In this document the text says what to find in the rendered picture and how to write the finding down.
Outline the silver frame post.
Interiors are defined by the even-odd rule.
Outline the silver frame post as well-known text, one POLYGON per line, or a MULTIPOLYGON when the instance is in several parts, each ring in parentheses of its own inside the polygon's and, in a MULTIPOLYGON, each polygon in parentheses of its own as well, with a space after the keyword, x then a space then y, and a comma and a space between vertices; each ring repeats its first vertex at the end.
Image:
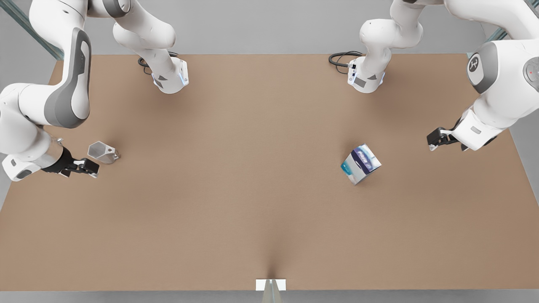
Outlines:
POLYGON ((283 303, 277 280, 266 279, 261 303, 283 303))
POLYGON ((56 46, 50 44, 44 38, 39 36, 37 31, 29 22, 29 17, 19 8, 12 0, 0 0, 0 8, 2 8, 15 22, 17 22, 27 33, 29 33, 47 52, 56 60, 64 60, 64 52, 56 46))
POLYGON ((487 42, 523 46, 539 51, 539 12, 534 0, 452 0, 446 7, 460 19, 490 24, 497 29, 487 42))

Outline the silver hexagonal metal cup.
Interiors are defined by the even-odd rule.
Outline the silver hexagonal metal cup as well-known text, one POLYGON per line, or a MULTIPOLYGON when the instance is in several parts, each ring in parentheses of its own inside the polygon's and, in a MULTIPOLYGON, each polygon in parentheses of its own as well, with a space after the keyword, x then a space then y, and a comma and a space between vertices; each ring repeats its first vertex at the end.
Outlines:
POLYGON ((112 164, 120 158, 119 152, 114 147, 100 141, 91 144, 88 147, 87 154, 104 164, 112 164))

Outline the white post foot plate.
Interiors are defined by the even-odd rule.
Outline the white post foot plate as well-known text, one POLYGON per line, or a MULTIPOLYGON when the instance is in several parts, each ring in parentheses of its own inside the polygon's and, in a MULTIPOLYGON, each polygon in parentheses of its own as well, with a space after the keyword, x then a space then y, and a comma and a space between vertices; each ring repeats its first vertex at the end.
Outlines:
MULTIPOLYGON (((256 279, 256 291, 264 291, 267 281, 272 281, 272 279, 256 279)), ((287 290, 285 279, 275 279, 275 284, 279 291, 287 290)))

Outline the blue and white carton box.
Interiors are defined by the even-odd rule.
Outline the blue and white carton box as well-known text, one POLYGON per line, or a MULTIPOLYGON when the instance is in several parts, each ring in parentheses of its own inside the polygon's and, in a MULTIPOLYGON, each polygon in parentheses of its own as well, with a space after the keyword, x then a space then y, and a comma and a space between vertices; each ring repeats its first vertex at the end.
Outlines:
POLYGON ((356 185, 381 167, 380 161, 367 144, 354 148, 343 161, 341 169, 352 184, 356 185))

